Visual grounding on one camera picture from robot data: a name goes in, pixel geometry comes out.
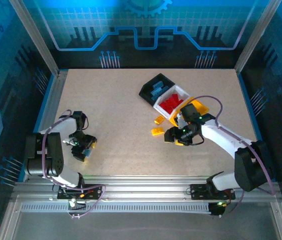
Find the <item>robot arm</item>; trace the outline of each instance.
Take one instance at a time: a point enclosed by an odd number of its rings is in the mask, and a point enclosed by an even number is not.
[[[79,187],[84,184],[80,173],[73,171],[64,164],[62,142],[71,145],[73,156],[84,161],[86,151],[94,147],[97,139],[94,136],[84,134],[86,115],[81,111],[73,112],[73,115],[56,125],[49,132],[45,144],[46,175],[67,187]],[[28,135],[25,147],[25,172],[29,175],[43,176],[42,168],[42,144],[44,134],[48,129]]]
[[[267,182],[260,164],[253,160],[255,156],[245,144],[257,152],[269,176],[275,177],[274,166],[263,141],[252,142],[221,124],[217,126],[214,116],[201,116],[192,104],[186,105],[180,111],[187,125],[170,128],[164,134],[165,142],[177,140],[178,144],[195,146],[203,143],[192,142],[194,136],[200,135],[202,139],[207,138],[215,142],[234,159],[234,172],[220,172],[207,179],[207,188],[211,195],[233,188],[242,188],[249,192]]]

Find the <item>blue wall panel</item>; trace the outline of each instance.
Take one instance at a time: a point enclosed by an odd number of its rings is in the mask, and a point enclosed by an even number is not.
[[[53,41],[61,68],[107,67],[101,51],[116,51],[122,68],[199,68],[201,51],[214,60],[201,68],[232,68],[267,2],[27,0],[26,6],[43,38]]]
[[[23,162],[25,137],[35,126],[50,75],[9,1],[0,0],[0,224],[10,185],[20,174],[4,159]]]
[[[242,71],[282,189],[282,2]]]

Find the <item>wooden board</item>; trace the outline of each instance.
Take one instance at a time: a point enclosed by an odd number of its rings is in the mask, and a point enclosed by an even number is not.
[[[84,132],[97,137],[90,157],[80,162],[63,145],[65,163],[83,175],[209,176],[233,171],[234,160],[206,139],[199,146],[165,143],[151,129],[159,113],[139,96],[143,84],[162,73],[190,95],[212,95],[223,103],[219,121],[255,140],[241,87],[233,69],[70,69],[57,116],[67,109],[83,111],[89,120]],[[220,109],[213,99],[200,100],[212,115]],[[172,124],[165,120],[166,131]]]

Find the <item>blue block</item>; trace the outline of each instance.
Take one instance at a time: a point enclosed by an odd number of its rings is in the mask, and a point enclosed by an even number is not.
[[[86,149],[83,154],[88,158],[90,156],[91,150]]]
[[[169,89],[168,86],[165,86],[160,92],[158,92],[156,95],[154,95],[153,97],[151,97],[151,99],[153,101],[156,101],[158,99],[158,97],[160,97],[162,94],[164,94],[167,90]]]
[[[162,90],[161,87],[155,88],[155,89],[151,92],[152,96],[155,96],[155,95],[156,95],[157,93],[159,93],[161,90]]]
[[[158,81],[156,84],[153,85],[153,89],[162,88],[162,87],[163,87],[162,81]]]

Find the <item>red block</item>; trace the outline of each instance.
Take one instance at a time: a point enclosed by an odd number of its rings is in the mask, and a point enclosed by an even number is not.
[[[167,105],[166,105],[165,102],[161,102],[161,103],[159,104],[159,106],[160,106],[161,108],[163,108],[164,110],[167,108]]]
[[[172,108],[172,107],[168,107],[165,111],[166,111],[168,114],[171,114],[172,111],[173,111],[173,108]]]
[[[178,94],[172,94],[172,98],[174,99],[174,101],[176,102],[176,103],[178,103],[179,102],[179,97],[178,97]]]
[[[169,101],[170,101],[173,109],[175,109],[178,106],[178,102],[175,101],[175,99],[173,97],[170,97]]]
[[[172,107],[172,102],[170,101],[170,99],[167,99],[167,100],[165,101],[165,104],[166,104],[166,106],[167,106],[168,108],[171,108],[171,107]]]

